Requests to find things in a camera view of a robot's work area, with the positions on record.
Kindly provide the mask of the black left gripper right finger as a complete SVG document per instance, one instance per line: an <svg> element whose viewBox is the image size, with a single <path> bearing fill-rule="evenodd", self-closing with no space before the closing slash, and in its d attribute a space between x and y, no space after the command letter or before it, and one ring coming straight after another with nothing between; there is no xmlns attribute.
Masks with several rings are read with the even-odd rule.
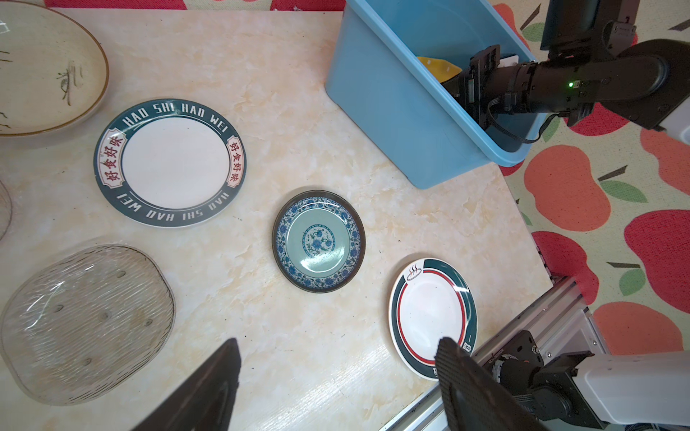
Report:
<svg viewBox="0 0 690 431"><path fill-rule="evenodd" d="M451 338L438 343L438 383L453 431L528 431L545 427Z"/></svg>

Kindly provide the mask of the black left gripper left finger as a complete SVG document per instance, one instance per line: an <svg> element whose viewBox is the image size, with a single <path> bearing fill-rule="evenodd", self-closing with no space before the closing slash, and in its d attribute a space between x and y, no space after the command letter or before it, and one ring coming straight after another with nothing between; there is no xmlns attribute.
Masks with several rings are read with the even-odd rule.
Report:
<svg viewBox="0 0 690 431"><path fill-rule="evenodd" d="M227 430L241 364L237 340L226 340L135 429Z"/></svg>

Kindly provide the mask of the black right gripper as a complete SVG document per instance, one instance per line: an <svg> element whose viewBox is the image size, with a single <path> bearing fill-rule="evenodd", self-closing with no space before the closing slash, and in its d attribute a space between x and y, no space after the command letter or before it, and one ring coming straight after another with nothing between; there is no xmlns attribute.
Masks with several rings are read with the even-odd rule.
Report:
<svg viewBox="0 0 690 431"><path fill-rule="evenodd" d="M548 59L501 66L501 48L477 53L469 68L443 87L483 129L501 114L548 113L570 127L600 104L645 129L668 127L668 41L612 52L596 38L544 40Z"/></svg>

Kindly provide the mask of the yellow dotted scalloped plate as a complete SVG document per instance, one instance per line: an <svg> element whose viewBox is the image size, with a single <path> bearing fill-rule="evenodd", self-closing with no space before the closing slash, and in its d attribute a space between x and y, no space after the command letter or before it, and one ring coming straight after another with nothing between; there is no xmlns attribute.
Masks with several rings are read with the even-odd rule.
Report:
<svg viewBox="0 0 690 431"><path fill-rule="evenodd" d="M442 84L462 73L462 68L444 59L432 59L431 57L417 57L417 59Z"/></svg>

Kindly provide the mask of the green rim Hao Shi plate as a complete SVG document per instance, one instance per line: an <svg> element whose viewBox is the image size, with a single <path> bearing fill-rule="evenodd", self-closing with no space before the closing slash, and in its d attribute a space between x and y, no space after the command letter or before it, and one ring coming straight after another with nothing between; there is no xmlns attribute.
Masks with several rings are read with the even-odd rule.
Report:
<svg viewBox="0 0 690 431"><path fill-rule="evenodd" d="M218 111L181 99L154 99L120 113L93 154L97 186L125 217L182 228L219 215L248 171L242 139Z"/></svg>

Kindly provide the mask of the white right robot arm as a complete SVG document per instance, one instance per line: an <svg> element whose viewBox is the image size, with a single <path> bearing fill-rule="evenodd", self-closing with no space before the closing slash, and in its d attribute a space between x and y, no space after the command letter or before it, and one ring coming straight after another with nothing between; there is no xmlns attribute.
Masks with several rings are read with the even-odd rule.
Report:
<svg viewBox="0 0 690 431"><path fill-rule="evenodd" d="M689 37L686 1L553 1L543 62L496 44L442 85L512 144L504 175L549 273L571 278L613 355L689 350Z"/></svg>

